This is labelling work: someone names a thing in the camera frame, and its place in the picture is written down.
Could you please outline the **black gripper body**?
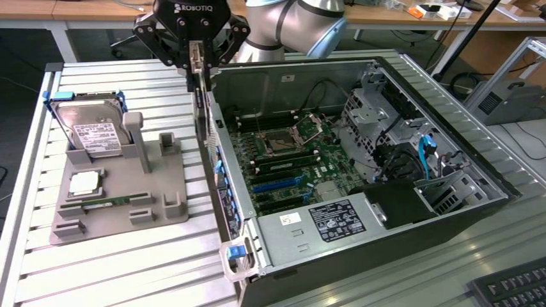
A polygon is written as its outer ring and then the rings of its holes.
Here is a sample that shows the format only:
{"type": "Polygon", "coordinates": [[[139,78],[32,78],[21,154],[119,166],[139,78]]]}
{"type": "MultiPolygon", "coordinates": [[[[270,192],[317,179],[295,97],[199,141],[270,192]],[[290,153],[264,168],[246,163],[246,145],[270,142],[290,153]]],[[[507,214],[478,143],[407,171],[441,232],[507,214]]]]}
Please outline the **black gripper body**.
{"type": "Polygon", "coordinates": [[[179,38],[212,39],[231,18],[227,1],[155,1],[158,22],[179,38]]]}

